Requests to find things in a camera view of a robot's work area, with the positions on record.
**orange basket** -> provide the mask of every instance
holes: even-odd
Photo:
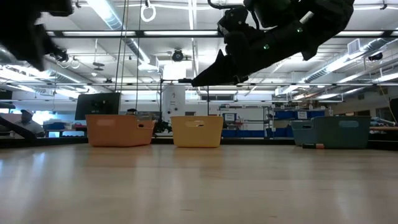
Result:
[[[223,118],[219,116],[173,116],[174,144],[178,147],[219,147]]]
[[[150,144],[155,121],[132,115],[86,115],[88,143],[92,146],[131,147]]]

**wooden floor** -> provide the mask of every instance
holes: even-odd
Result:
[[[0,151],[0,224],[398,223],[398,152]]]

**ceiling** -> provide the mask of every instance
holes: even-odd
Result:
[[[116,14],[123,18],[124,10],[126,13],[125,27],[128,30],[189,30],[189,29],[216,29],[216,23],[222,17],[223,11],[210,8],[207,0],[157,0],[150,3],[156,5],[156,16],[150,22],[142,21],[140,17],[140,4],[143,1],[128,1],[130,7],[123,7],[125,1],[109,0],[112,2]],[[196,7],[191,7],[192,18],[190,18],[189,3],[192,2]],[[222,0],[214,1],[214,3],[237,3],[239,0]],[[69,17],[52,17],[43,14],[42,18],[37,21],[44,23],[48,30],[109,30],[109,27],[97,14],[97,12],[89,6],[85,1],[79,1],[81,8],[75,8],[75,12]],[[379,0],[356,0],[356,7],[380,5]],[[388,4],[398,4],[398,0],[388,0]],[[171,9],[167,7],[185,7],[184,9]],[[393,9],[385,10],[355,10],[347,30],[383,30],[398,28],[398,11]],[[145,11],[145,16],[151,16],[150,9]],[[251,18],[248,18],[250,25],[254,25]],[[332,60],[337,55],[346,51],[347,44],[353,39],[331,39],[321,45],[317,55],[311,60],[304,62],[300,54],[276,63],[269,68],[265,68],[251,75],[248,82],[295,82],[298,77],[308,74],[310,71],[322,67],[327,61]],[[219,49],[224,50],[223,39],[221,38],[195,38],[194,43],[197,45],[198,71],[201,72],[210,66],[215,60]],[[66,69],[73,73],[91,81],[104,82],[106,78],[112,78],[113,81],[132,83],[132,82],[158,82],[158,73],[140,72],[137,69],[138,61],[135,57],[132,60],[129,56],[133,56],[128,47],[120,39],[55,39],[55,42],[66,48],[71,56],[74,56],[79,62],[78,68],[68,67]],[[160,59],[162,65],[173,63],[170,59],[170,52],[174,49],[181,49],[188,58],[193,57],[193,42],[189,38],[147,38],[136,40],[139,47],[146,55],[155,55]],[[397,52],[396,44],[392,44],[385,49],[387,52],[385,57],[394,57]],[[101,62],[105,64],[104,71],[96,72],[97,76],[93,76],[95,66],[93,62]],[[193,78],[192,61],[187,60],[181,62],[187,69],[187,78]],[[372,66],[372,62],[367,62],[367,66]],[[335,72],[344,73],[346,76],[358,73],[364,70],[363,60],[360,59],[349,66],[343,67]],[[257,90],[274,90],[276,86],[260,86]],[[135,90],[136,87],[125,86],[123,90]],[[140,86],[140,89],[147,90],[151,87]],[[214,90],[235,90],[236,86],[214,86]]]

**security camera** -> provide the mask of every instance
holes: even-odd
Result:
[[[174,62],[181,62],[184,59],[184,54],[181,49],[175,49],[174,54],[172,56]]]

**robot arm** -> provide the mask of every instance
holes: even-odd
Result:
[[[245,6],[226,11],[218,30],[226,55],[192,80],[192,86],[236,85],[248,76],[296,53],[304,60],[317,54],[319,45],[343,31],[353,13],[354,0],[245,0]],[[264,32],[246,24],[255,12]]]

